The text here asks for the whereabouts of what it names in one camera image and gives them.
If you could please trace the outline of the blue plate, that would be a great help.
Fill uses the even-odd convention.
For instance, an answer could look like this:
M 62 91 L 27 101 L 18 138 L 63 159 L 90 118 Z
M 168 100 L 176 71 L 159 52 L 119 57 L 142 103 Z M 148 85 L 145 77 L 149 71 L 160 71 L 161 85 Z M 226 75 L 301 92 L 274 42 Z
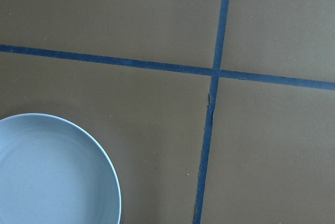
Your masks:
M 1 120 L 1 223 L 120 223 L 106 151 L 76 124 L 47 114 Z

